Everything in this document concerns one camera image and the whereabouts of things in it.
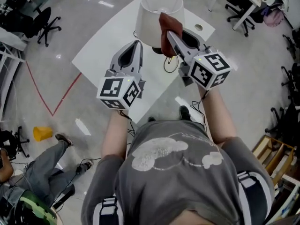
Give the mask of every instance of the seated person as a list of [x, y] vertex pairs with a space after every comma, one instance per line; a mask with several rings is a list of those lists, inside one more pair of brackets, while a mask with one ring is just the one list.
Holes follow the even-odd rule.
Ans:
[[70, 186], [74, 180], [91, 168], [93, 163], [88, 160], [72, 170], [52, 176], [53, 170], [62, 155], [64, 155], [68, 147], [73, 146], [73, 142], [62, 134], [57, 134], [55, 138], [58, 140], [58, 143], [45, 150], [33, 162], [29, 163], [25, 175], [12, 176], [14, 170], [8, 159], [7, 152], [3, 148], [0, 150], [2, 160], [2, 167], [0, 168], [0, 199], [7, 194], [8, 196], [13, 196], [12, 189], [13, 186], [16, 186], [24, 190], [30, 190], [45, 205], [51, 207], [67, 186]]
[[[199, 92], [203, 97], [205, 91], [199, 88]], [[249, 224], [254, 217], [244, 221], [239, 198], [238, 174], [244, 171], [264, 180], [265, 196], [258, 197], [256, 204], [271, 205], [270, 176], [237, 137], [217, 88], [208, 93], [203, 106], [212, 141], [202, 124], [191, 121], [188, 108], [181, 106], [180, 120], [150, 118], [139, 128], [127, 157], [128, 120], [112, 111], [99, 148], [102, 160], [83, 202], [82, 224]], [[111, 199], [117, 200], [118, 209], [108, 214], [116, 212], [119, 223], [105, 222], [108, 216], [102, 216], [101, 209]], [[263, 224], [265, 216], [252, 224]]]

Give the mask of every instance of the white lampshade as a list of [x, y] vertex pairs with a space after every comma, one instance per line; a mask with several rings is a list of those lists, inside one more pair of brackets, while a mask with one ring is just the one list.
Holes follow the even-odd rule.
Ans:
[[137, 15], [135, 31], [139, 39], [155, 48], [160, 48], [160, 13], [176, 18], [184, 26], [183, 0], [142, 0]]

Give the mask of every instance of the gray pants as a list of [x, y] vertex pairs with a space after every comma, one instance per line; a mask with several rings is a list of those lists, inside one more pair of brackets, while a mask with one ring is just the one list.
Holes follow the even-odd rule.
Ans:
[[[78, 166], [64, 173], [52, 176], [53, 169], [67, 148], [67, 143], [62, 140], [55, 146], [48, 148], [28, 165], [25, 177], [16, 186], [31, 190], [47, 206], [52, 206], [61, 192], [88, 169], [87, 165], [81, 164], [77, 172], [76, 169]], [[16, 176], [11, 180], [17, 182], [19, 179], [20, 176]]]

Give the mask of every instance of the brown cloth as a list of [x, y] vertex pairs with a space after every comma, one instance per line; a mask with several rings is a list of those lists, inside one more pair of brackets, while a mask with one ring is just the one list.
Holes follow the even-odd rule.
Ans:
[[161, 13], [159, 16], [159, 24], [161, 28], [161, 51], [162, 53], [171, 58], [177, 54], [174, 52], [168, 38], [167, 31], [175, 32], [180, 38], [182, 38], [182, 24], [176, 19], [165, 13]]

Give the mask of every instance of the yellow cup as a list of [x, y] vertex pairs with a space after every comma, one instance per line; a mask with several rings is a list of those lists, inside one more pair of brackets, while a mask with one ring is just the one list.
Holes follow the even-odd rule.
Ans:
[[34, 127], [33, 137], [37, 142], [52, 137], [52, 129], [50, 127]]

